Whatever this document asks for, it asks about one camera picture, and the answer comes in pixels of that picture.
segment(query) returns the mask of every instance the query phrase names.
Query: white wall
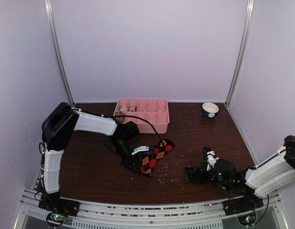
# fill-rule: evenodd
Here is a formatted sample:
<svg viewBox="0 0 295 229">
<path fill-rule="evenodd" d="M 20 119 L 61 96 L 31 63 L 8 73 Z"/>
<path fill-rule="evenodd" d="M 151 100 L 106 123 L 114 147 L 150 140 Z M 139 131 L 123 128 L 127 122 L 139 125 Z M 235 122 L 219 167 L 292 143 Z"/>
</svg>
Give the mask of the white wall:
<svg viewBox="0 0 295 229">
<path fill-rule="evenodd" d="M 76 102 L 226 100 L 245 0 L 53 1 Z"/>
<path fill-rule="evenodd" d="M 41 123 L 66 95 L 43 0 L 0 0 L 0 229 L 39 172 Z"/>
<path fill-rule="evenodd" d="M 232 112 L 257 162 L 295 135 L 295 0 L 256 1 Z M 295 229 L 295 182 L 279 190 Z"/>
</svg>

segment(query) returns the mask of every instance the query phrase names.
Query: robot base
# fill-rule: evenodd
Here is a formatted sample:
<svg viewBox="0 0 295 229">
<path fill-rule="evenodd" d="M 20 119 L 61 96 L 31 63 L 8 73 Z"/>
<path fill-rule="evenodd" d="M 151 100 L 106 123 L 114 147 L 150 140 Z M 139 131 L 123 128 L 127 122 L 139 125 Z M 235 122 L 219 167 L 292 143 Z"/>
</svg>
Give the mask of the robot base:
<svg viewBox="0 0 295 229">
<path fill-rule="evenodd" d="M 63 216 L 67 215 L 76 217 L 80 208 L 80 203 L 74 200 L 60 198 L 60 206 L 63 206 L 63 208 L 58 209 L 57 213 Z M 44 200 L 43 195 L 39 201 L 38 207 L 47 211 L 53 211 L 51 204 Z"/>
<path fill-rule="evenodd" d="M 223 202 L 226 216 L 240 214 L 264 206 L 263 199 L 254 194 L 241 198 L 229 199 Z"/>
</svg>

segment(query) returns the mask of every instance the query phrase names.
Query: metal frame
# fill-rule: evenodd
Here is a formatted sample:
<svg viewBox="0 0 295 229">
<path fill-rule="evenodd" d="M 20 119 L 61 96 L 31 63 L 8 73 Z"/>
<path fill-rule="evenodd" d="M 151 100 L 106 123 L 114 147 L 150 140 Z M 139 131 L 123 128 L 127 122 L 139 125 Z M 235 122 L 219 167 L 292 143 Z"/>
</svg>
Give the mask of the metal frame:
<svg viewBox="0 0 295 229">
<path fill-rule="evenodd" d="M 238 132 L 239 132 L 240 135 L 242 136 L 243 141 L 244 141 L 244 143 L 246 144 L 246 147 L 247 147 L 247 149 L 248 149 L 248 151 L 249 151 L 249 153 L 250 153 L 250 155 L 251 155 L 251 157 L 252 157 L 252 160 L 253 160 L 254 164 L 257 165 L 257 160 L 256 160 L 254 154 L 252 153 L 252 150 L 251 150 L 251 148 L 250 148 L 250 146 L 249 146 L 249 143 L 248 143 L 248 141 L 247 141 L 247 138 L 244 136 L 243 130 L 241 129 L 241 127 L 239 126 L 239 124 L 238 124 L 237 121 L 235 120 L 235 118 L 234 118 L 234 116 L 233 116 L 233 113 L 231 112 L 230 108 L 229 108 L 227 105 L 226 105 L 225 107 L 226 107 L 227 111 L 229 112 L 230 117 L 232 118 L 232 120 L 233 120 L 235 126 L 237 127 Z"/>
<path fill-rule="evenodd" d="M 45 0 L 45 5 L 46 5 L 46 12 L 47 12 L 47 18 L 48 18 L 48 22 L 49 22 L 49 26 L 50 26 L 50 31 L 51 31 L 51 35 L 52 35 L 53 46 L 54 46 L 54 50 L 55 50 L 56 62 L 57 62 L 58 70 L 61 75 L 62 84 L 63 84 L 63 87 L 64 87 L 65 92 L 67 94 L 70 105 L 74 105 L 74 100 L 72 98 L 72 94 L 71 94 L 68 80 L 66 77 L 66 72 L 63 67 L 62 58 L 61 58 L 61 51 L 60 51 L 59 44 L 58 44 L 58 38 L 57 38 L 53 9 L 52 9 L 52 0 Z"/>
<path fill-rule="evenodd" d="M 38 208 L 38 200 L 34 198 L 36 191 L 25 189 L 17 215 L 13 222 L 14 229 L 23 228 L 26 216 L 45 220 L 49 213 Z M 199 203 L 168 204 L 168 205 L 118 205 L 99 202 L 80 201 L 77 217 L 68 217 L 65 226 L 78 229 L 222 229 L 222 220 L 236 217 L 226 216 L 222 201 L 214 200 Z M 275 215 L 281 229 L 288 229 L 281 209 L 279 195 L 270 195 L 269 207 L 276 209 Z"/>
<path fill-rule="evenodd" d="M 231 106 L 232 98 L 233 98 L 234 92 L 236 90 L 236 84 L 237 84 L 238 79 L 240 77 L 241 67 L 243 65 L 243 60 L 244 60 L 244 54 L 247 49 L 247 45 L 248 45 L 249 37 L 250 37 L 250 29 L 252 26 L 253 11 L 254 11 L 254 0 L 248 0 L 247 11 L 246 11 L 246 16 L 245 16 L 245 20 L 244 20 L 243 35 L 242 35 L 242 39 L 241 39 L 241 46 L 239 49 L 230 90 L 229 90 L 229 93 L 228 93 L 228 96 L 227 96 L 227 99 L 225 102 L 227 107 Z"/>
</svg>

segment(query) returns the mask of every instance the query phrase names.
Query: wire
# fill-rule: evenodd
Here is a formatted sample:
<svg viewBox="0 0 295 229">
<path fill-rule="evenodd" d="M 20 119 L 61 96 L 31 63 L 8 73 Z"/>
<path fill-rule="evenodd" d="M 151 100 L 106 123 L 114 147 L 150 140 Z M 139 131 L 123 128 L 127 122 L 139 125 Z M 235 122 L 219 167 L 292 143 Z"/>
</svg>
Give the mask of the wire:
<svg viewBox="0 0 295 229">
<path fill-rule="evenodd" d="M 40 199 L 37 199 L 37 198 L 36 198 L 37 194 L 39 194 L 39 193 L 41 193 L 41 191 L 38 191 L 38 192 L 36 192 L 36 193 L 34 194 L 34 198 L 35 198 L 35 200 L 40 201 Z"/>
<path fill-rule="evenodd" d="M 43 154 L 43 151 L 45 150 L 45 148 L 46 148 L 46 145 L 43 142 L 39 142 L 38 149 L 41 155 Z"/>
<path fill-rule="evenodd" d="M 287 151 L 288 149 L 292 149 L 292 150 L 294 150 L 294 151 L 295 151 L 295 148 L 288 147 L 288 148 L 285 148 L 285 149 L 283 149 L 283 150 L 280 152 L 280 154 L 281 154 L 282 152 L 284 152 L 284 151 Z"/>
<path fill-rule="evenodd" d="M 136 118 L 136 119 L 139 119 L 139 120 L 142 120 L 144 122 L 146 122 L 148 125 L 151 126 L 151 128 L 153 129 L 154 133 L 157 135 L 157 137 L 159 138 L 160 142 L 163 142 L 162 138 L 160 137 L 160 135 L 158 134 L 157 130 L 155 129 L 155 127 L 153 126 L 153 124 L 151 124 L 149 121 L 147 121 L 146 119 L 144 118 L 141 118 L 141 117 L 137 117 L 137 116 L 134 116 L 134 115 L 114 115 L 114 116 L 104 116 L 104 118 Z"/>
<path fill-rule="evenodd" d="M 43 186 L 43 188 L 44 188 L 44 194 L 45 194 L 45 197 L 46 198 L 48 198 L 48 200 L 50 201 L 50 203 L 55 207 L 55 209 L 54 210 L 56 210 L 56 211 L 58 211 L 58 207 L 52 202 L 52 200 L 49 198 L 49 196 L 48 196 L 48 193 L 47 193 L 47 191 L 46 191 L 46 187 L 45 187 L 45 185 L 44 185 L 44 179 L 43 179 L 43 177 L 41 177 L 41 183 L 42 183 L 42 186 Z"/>
<path fill-rule="evenodd" d="M 269 195 L 267 195 L 267 197 L 268 197 L 268 200 L 267 200 L 267 206 L 266 206 L 266 209 L 265 209 L 263 215 L 260 217 L 260 219 L 259 219 L 257 222 L 254 223 L 254 225 L 258 224 L 258 223 L 263 219 L 263 217 L 265 216 L 265 214 L 266 214 L 266 212 L 267 212 L 267 209 L 268 209 L 268 206 L 269 206 Z"/>
</svg>

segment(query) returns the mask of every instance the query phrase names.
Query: vertical metal post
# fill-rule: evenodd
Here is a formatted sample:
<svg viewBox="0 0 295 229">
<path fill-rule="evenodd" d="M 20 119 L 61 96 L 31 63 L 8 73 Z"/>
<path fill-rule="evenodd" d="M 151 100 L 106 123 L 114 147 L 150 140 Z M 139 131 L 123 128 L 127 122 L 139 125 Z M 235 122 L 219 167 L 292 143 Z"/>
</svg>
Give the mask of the vertical metal post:
<svg viewBox="0 0 295 229">
<path fill-rule="evenodd" d="M 245 20 L 244 20 L 244 29 L 243 29 L 243 35 L 242 35 L 242 40 L 241 40 L 241 46 L 239 49 L 230 90 L 229 90 L 228 97 L 225 102 L 225 104 L 228 108 L 231 107 L 231 102 L 233 99 L 234 91 L 236 89 L 236 84 L 237 84 L 238 78 L 240 76 L 240 70 L 241 70 L 241 66 L 243 63 L 244 54 L 245 54 L 245 51 L 246 51 L 246 48 L 248 45 L 248 39 L 249 39 L 250 29 L 251 29 L 251 25 L 252 25 L 253 10 L 254 10 L 254 0 L 248 0 L 247 11 L 246 11 Z"/>
<path fill-rule="evenodd" d="M 71 95 L 70 87 L 69 87 L 68 80 L 66 77 L 66 72 L 65 72 L 65 69 L 62 64 L 61 51 L 60 51 L 60 48 L 58 45 L 58 39 L 57 39 L 57 34 L 56 34 L 56 29 L 55 29 L 52 1 L 45 0 L 45 5 L 46 5 L 46 12 L 47 12 L 48 22 L 49 22 L 49 26 L 50 26 L 50 31 L 51 31 L 51 35 L 52 35 L 53 46 L 54 46 L 54 50 L 55 50 L 56 62 L 57 62 L 58 70 L 61 75 L 62 84 L 63 84 L 63 87 L 64 87 L 65 92 L 67 94 L 70 105 L 74 105 L 74 100 Z"/>
</svg>

